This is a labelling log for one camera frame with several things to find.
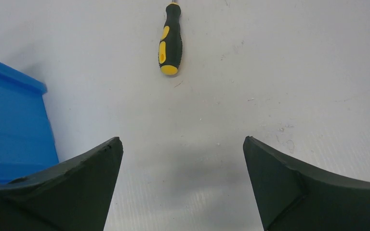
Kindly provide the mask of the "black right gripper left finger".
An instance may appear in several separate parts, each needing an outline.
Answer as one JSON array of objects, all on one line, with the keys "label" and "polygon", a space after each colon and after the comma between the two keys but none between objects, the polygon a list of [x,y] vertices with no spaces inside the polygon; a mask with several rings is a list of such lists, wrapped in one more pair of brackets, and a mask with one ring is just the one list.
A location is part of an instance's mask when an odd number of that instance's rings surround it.
[{"label": "black right gripper left finger", "polygon": [[123,157],[119,137],[0,184],[0,231],[102,231]]}]

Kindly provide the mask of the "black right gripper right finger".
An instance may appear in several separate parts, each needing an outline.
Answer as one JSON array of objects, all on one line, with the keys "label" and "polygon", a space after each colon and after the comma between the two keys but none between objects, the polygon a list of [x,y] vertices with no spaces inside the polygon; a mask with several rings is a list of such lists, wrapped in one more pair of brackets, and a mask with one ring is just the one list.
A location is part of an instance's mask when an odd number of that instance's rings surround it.
[{"label": "black right gripper right finger", "polygon": [[370,231],[370,182],[284,154],[254,137],[243,143],[266,231]]}]

